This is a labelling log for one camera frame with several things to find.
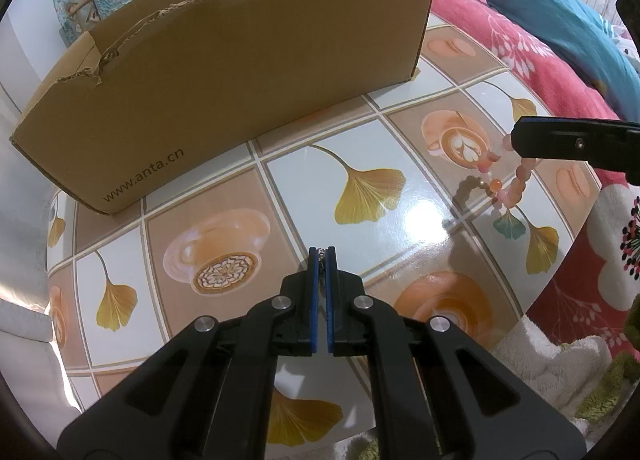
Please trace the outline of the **brown cardboard box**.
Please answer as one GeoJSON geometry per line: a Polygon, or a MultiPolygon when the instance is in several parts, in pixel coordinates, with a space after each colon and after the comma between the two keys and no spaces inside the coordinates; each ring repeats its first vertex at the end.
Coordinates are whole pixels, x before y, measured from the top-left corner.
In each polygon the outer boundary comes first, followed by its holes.
{"type": "Polygon", "coordinates": [[[134,0],[82,34],[12,145],[113,214],[239,144],[409,80],[432,0],[134,0]]]}

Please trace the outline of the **patterned vinyl tablecloth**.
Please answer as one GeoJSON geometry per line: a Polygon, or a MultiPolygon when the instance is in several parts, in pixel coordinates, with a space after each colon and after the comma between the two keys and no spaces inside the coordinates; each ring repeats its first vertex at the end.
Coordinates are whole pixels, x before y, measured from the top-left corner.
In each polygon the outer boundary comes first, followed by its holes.
{"type": "MultiPolygon", "coordinates": [[[[446,316],[486,346],[530,309],[602,185],[584,163],[538,171],[502,142],[541,98],[433,14],[416,73],[296,120],[121,213],[62,191],[49,206],[54,347],[80,415],[198,316],[244,316],[316,249],[401,315],[446,316]]],[[[335,357],[318,278],[317,350],[282,356],[267,458],[309,456],[374,425],[367,364],[335,357]]]]}

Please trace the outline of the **pink floral blanket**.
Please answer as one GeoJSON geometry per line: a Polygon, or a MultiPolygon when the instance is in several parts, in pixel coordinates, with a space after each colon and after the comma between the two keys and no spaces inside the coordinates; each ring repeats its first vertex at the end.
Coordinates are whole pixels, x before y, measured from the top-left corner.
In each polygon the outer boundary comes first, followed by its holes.
{"type": "MultiPolygon", "coordinates": [[[[616,121],[600,93],[589,87],[548,42],[531,34],[486,0],[433,0],[433,12],[470,35],[514,71],[538,96],[552,121],[527,121],[516,138],[540,158],[538,171],[575,159],[577,137],[562,124],[597,129],[616,121]]],[[[617,170],[597,170],[602,189],[584,227],[528,316],[555,343],[598,336],[613,354],[639,352],[639,190],[625,173],[639,157],[616,156],[612,134],[589,133],[587,146],[617,170]]]]}

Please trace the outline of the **blue pillow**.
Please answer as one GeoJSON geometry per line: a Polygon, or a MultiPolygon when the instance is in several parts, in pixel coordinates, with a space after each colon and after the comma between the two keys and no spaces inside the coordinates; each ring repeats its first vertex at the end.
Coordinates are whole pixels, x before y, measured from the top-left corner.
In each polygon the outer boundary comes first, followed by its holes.
{"type": "Polygon", "coordinates": [[[614,42],[613,26],[580,0],[487,0],[535,36],[605,99],[622,119],[639,121],[639,75],[614,42]]]}

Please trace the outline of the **white curtain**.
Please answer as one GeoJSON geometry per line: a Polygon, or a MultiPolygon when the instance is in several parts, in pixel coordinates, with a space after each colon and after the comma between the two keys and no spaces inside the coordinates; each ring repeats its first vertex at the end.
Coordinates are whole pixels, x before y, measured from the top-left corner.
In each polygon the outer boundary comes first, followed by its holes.
{"type": "Polygon", "coordinates": [[[50,184],[12,146],[18,111],[1,94],[1,373],[32,417],[75,418],[77,402],[53,345],[46,275],[50,184]]]}

